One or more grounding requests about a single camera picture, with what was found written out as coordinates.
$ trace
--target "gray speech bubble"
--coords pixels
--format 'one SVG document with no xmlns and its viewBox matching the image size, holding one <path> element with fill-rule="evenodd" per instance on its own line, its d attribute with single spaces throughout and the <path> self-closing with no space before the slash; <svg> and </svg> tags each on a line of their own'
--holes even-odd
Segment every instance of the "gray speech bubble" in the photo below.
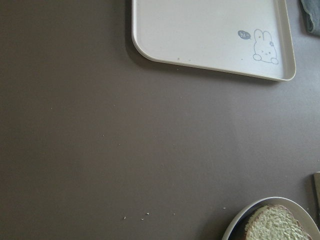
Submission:
<svg viewBox="0 0 320 240">
<path fill-rule="evenodd" d="M 238 35 L 239 35 L 240 38 L 242 38 L 244 40 L 251 39 L 250 33 L 246 32 L 246 31 L 243 31 L 243 30 L 238 31 Z"/>
</svg>

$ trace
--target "slice of bread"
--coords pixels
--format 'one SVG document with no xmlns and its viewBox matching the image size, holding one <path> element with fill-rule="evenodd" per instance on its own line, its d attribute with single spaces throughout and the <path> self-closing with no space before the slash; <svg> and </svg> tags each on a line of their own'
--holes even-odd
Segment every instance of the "slice of bread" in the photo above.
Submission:
<svg viewBox="0 0 320 240">
<path fill-rule="evenodd" d="M 263 206 L 238 227 L 241 229 L 237 230 L 235 239 L 312 240 L 299 221 L 282 205 Z"/>
</svg>

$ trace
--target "towel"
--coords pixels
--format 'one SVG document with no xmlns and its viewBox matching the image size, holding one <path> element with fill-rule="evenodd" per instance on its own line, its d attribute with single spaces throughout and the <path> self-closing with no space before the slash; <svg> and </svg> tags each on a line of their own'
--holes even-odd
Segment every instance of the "towel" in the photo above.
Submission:
<svg viewBox="0 0 320 240">
<path fill-rule="evenodd" d="M 320 0 L 301 0 L 305 11 L 306 30 L 320 36 Z"/>
</svg>

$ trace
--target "rabbit face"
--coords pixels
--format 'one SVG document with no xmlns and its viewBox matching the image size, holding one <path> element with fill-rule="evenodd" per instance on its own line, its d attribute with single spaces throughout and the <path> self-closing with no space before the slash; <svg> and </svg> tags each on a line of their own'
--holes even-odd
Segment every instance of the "rabbit face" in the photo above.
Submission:
<svg viewBox="0 0 320 240">
<path fill-rule="evenodd" d="M 272 42 L 271 34 L 268 31 L 262 32 L 260 29 L 254 31 L 254 52 L 253 59 L 266 63 L 278 64 L 277 52 Z"/>
</svg>

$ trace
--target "plate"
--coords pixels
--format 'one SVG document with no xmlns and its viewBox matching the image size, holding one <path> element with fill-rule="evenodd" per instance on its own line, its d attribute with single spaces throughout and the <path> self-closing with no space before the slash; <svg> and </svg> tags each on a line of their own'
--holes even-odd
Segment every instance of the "plate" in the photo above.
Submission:
<svg viewBox="0 0 320 240">
<path fill-rule="evenodd" d="M 316 223 L 300 205 L 287 198 L 273 196 L 255 201 L 242 209 L 231 221 L 222 237 L 222 240 L 229 239 L 233 229 L 242 219 L 253 214 L 255 210 L 266 205 L 282 205 L 286 207 L 293 214 L 294 218 L 301 223 L 305 231 L 312 237 L 312 239 L 320 239 L 320 232 Z"/>
<path fill-rule="evenodd" d="M 276 81 L 296 74 L 285 0 L 132 0 L 132 41 L 155 62 Z"/>
</svg>

